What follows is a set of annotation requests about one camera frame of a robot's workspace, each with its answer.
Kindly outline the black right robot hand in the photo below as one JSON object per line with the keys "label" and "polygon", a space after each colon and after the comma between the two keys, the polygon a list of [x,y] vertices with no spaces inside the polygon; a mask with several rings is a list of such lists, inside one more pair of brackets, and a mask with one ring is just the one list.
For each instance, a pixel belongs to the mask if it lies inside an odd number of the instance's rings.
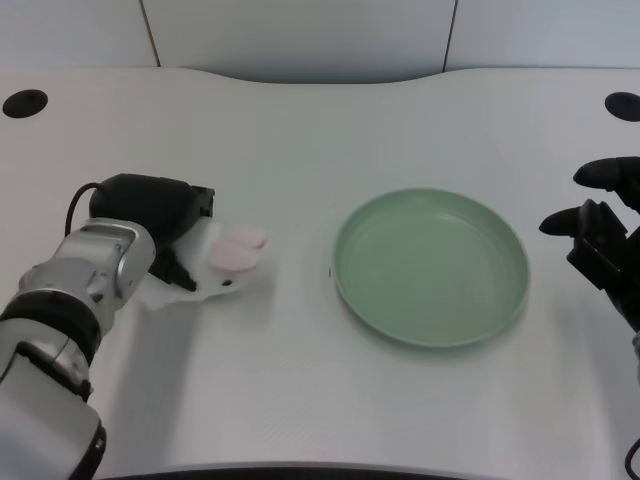
{"label": "black right robot hand", "polygon": [[[573,176],[577,184],[614,192],[639,210],[639,158],[616,157],[591,161]],[[568,262],[609,300],[634,332],[639,331],[639,232],[626,227],[605,202],[591,199],[581,206],[545,218],[539,230],[573,240]]]}

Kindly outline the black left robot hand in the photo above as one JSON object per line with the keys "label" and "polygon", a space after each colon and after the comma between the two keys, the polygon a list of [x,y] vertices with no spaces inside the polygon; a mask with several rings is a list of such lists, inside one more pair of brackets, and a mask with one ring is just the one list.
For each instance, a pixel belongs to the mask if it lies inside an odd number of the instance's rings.
{"label": "black left robot hand", "polygon": [[156,254],[149,273],[158,280],[189,292],[196,281],[182,266],[173,244],[199,219],[213,216],[215,191],[184,181],[123,173],[103,181],[92,194],[92,218],[136,223],[151,235]]}

